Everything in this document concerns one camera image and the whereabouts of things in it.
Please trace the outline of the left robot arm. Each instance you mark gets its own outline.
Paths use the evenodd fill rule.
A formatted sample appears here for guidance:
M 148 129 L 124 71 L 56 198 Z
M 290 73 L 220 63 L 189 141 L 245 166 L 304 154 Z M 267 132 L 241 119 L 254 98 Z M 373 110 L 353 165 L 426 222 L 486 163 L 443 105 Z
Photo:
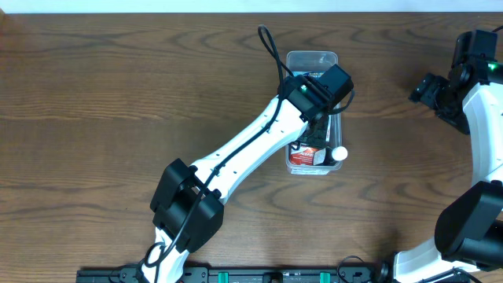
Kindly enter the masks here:
M 180 159 L 163 171 L 150 208 L 156 241 L 138 269 L 140 282 L 176 282 L 188 255 L 210 240 L 223 223 L 233 191 L 265 160 L 297 140 L 354 92 L 349 74 L 334 65 L 319 78 L 280 79 L 277 95 L 237 136 L 208 156 L 186 165 Z

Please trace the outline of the red Panadol box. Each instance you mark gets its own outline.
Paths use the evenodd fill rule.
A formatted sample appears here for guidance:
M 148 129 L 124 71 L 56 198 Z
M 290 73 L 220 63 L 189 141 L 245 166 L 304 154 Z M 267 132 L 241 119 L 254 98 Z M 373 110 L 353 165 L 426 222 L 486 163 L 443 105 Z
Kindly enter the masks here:
M 292 165 L 307 165 L 314 164 L 314 155 L 319 151 L 318 148 L 304 144 L 290 144 L 288 146 L 288 161 Z

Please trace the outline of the blue Kool Fever box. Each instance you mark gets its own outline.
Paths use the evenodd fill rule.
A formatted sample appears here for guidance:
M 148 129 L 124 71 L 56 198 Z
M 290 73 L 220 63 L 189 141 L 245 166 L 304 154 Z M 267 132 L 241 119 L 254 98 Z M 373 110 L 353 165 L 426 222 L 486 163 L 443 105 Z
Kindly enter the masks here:
M 315 79 L 318 79 L 318 78 L 320 78 L 321 76 L 324 75 L 324 72 L 307 72 L 307 71 L 301 72 L 301 71 L 293 71 L 292 74 L 294 76 L 304 75 L 304 76 L 309 76 L 309 77 L 313 77 Z

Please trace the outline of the dark bottle white cap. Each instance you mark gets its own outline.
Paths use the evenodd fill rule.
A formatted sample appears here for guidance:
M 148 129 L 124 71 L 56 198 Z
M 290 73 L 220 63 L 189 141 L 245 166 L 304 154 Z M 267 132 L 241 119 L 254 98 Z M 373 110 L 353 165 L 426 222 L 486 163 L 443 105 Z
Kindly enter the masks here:
M 333 166 L 348 157 L 348 151 L 343 146 L 326 147 L 318 150 L 313 157 L 314 166 Z

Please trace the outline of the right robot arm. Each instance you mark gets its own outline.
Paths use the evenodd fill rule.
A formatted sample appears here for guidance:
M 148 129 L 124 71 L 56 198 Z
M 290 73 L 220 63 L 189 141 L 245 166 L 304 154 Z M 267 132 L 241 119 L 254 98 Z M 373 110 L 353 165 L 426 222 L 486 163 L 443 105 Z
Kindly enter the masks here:
M 457 37 L 447 77 L 428 73 L 409 99 L 471 138 L 472 186 L 442 211 L 432 238 L 394 254 L 382 282 L 475 282 L 502 267 L 502 64 L 497 31 Z

